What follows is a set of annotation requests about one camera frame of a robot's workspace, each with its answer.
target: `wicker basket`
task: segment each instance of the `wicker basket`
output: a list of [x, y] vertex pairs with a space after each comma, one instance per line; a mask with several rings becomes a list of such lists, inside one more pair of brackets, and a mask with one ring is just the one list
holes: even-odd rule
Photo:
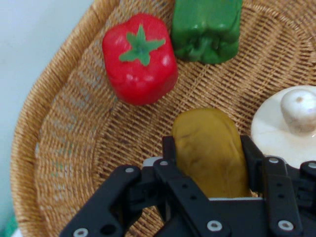
[[[172, 0], [96, 0], [46, 67], [18, 120], [12, 148], [14, 207], [24, 237], [56, 237], [111, 171], [161, 154], [175, 117], [217, 107], [249, 134], [261, 103], [286, 87], [316, 85], [316, 1], [244, 0], [238, 55], [220, 65], [178, 60], [179, 79], [150, 106], [117, 100], [101, 42], [137, 12], [171, 25]], [[162, 223], [144, 211], [127, 236]]]

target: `woven basket rim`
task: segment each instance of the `woven basket rim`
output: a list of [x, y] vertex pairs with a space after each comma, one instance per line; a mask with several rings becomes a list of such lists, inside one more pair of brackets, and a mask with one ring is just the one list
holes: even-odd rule
[[[23, 236], [29, 236], [28, 234], [34, 233], [35, 229], [40, 229], [42, 236], [48, 236], [40, 209], [36, 205], [34, 177], [30, 177], [30, 174], [34, 174], [34, 151], [41, 125], [49, 112], [54, 96], [67, 82], [84, 50], [118, 5], [119, 0], [107, 0], [106, 3], [103, 0], [93, 2], [46, 66], [25, 99], [14, 131], [10, 167], [13, 207]], [[97, 24], [91, 27], [89, 26], [91, 22]], [[56, 77], [54, 71], [60, 71], [60, 74]], [[48, 91], [51, 85], [54, 85], [57, 90]], [[22, 190], [29, 195], [27, 202], [26, 197], [21, 195]]]

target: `white wall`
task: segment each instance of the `white wall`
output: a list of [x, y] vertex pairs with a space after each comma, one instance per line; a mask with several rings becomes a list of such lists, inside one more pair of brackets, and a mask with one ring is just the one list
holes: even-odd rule
[[0, 230], [12, 215], [10, 152], [33, 83], [93, 0], [0, 0]]

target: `green pepper stem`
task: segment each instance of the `green pepper stem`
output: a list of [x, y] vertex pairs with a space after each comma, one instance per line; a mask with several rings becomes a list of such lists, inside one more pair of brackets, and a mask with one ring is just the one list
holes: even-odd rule
[[205, 38], [205, 37], [200, 38], [199, 39], [199, 43], [200, 43], [199, 47], [192, 48], [191, 51], [189, 52], [189, 55], [191, 57], [200, 58], [204, 54], [206, 47], [209, 46], [209, 42], [210, 42], [210, 39], [208, 39], [208, 38]]

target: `green bell pepper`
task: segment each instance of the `green bell pepper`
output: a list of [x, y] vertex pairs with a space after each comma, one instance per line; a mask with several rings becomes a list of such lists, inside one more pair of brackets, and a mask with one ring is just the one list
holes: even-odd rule
[[171, 39], [183, 60], [217, 64], [238, 53], [242, 0], [176, 0]]

